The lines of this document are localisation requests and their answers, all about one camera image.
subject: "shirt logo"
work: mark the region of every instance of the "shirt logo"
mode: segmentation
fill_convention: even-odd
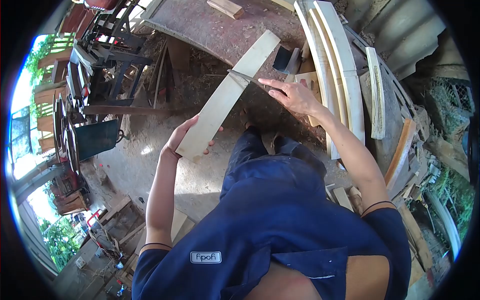
[[[222,252],[190,252],[192,264],[219,264],[222,262]]]

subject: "dark blue pants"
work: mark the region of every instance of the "dark blue pants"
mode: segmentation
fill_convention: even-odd
[[[322,179],[325,177],[326,169],[324,164],[307,147],[288,137],[278,136],[274,140],[275,155],[287,155],[305,161]],[[228,161],[225,175],[230,173],[236,166],[249,159],[259,158],[268,155],[262,142],[260,130],[255,126],[249,126],[238,139],[233,148],[232,155]]]

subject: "foot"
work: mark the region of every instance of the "foot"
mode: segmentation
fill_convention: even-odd
[[[276,140],[276,138],[279,137],[279,136],[285,137],[285,135],[284,135],[283,133],[277,131],[277,132],[275,133],[275,136],[273,137],[272,141],[270,142],[270,147],[271,147],[271,148],[275,148],[275,140]]]
[[[245,129],[248,129],[250,126],[252,126],[252,122],[250,121],[247,110],[244,108],[240,112],[240,121],[245,126]]]

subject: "hand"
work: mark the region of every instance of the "hand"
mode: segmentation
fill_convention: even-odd
[[[177,150],[178,146],[180,145],[180,142],[183,140],[185,135],[187,134],[188,129],[195,125],[195,123],[198,121],[198,114],[195,115],[193,118],[186,120],[182,125],[179,127],[175,128],[173,131],[172,135],[168,139],[168,142],[163,146],[162,152],[160,153],[160,156],[165,156],[167,155],[168,157],[171,157],[175,160],[179,160],[182,156],[175,151]],[[223,127],[220,126],[218,128],[218,131],[221,132],[223,131]],[[211,147],[215,144],[215,141],[210,141],[208,145]],[[207,155],[210,151],[208,149],[204,150],[204,154]]]
[[[285,94],[287,94],[286,96],[276,90],[270,90],[268,94],[291,111],[311,116],[315,111],[325,108],[315,99],[312,92],[307,88],[305,79],[301,80],[301,84],[289,84],[274,79],[259,79],[258,81],[261,84],[266,84],[284,91]]]

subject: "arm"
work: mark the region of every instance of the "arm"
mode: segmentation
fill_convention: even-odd
[[[354,183],[358,185],[364,211],[372,204],[388,200],[383,175],[368,149],[305,86],[270,79],[259,79],[259,82],[283,90],[287,96],[275,90],[268,93],[286,108],[315,117],[320,122],[332,138]]]
[[[177,175],[177,164],[181,156],[175,153],[182,139],[185,137],[188,129],[198,121],[198,115],[186,120],[177,127],[168,142],[160,152],[160,159],[156,167],[155,177],[152,188],[148,195],[146,209],[146,241],[145,243],[162,243],[147,245],[142,248],[142,253],[146,249],[165,249],[170,250],[172,240],[170,232],[172,229],[174,204],[175,177]]]

